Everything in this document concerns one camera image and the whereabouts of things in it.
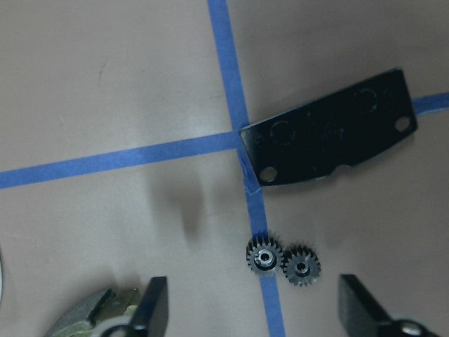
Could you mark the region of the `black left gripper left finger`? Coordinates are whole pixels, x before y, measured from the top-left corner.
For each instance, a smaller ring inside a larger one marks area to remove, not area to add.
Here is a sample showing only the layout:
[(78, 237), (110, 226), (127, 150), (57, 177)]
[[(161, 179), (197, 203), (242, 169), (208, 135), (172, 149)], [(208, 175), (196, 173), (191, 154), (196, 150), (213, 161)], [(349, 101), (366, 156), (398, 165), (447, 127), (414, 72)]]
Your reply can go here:
[(168, 278), (152, 277), (131, 318), (136, 336), (165, 336), (168, 326)]

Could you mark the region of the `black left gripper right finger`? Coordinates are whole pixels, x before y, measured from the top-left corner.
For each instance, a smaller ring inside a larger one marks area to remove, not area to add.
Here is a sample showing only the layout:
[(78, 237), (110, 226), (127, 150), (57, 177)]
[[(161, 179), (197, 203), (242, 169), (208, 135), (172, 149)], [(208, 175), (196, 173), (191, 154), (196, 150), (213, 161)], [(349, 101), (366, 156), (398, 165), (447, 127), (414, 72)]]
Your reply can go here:
[(338, 317), (348, 336), (397, 336), (393, 319), (356, 275), (339, 276)]

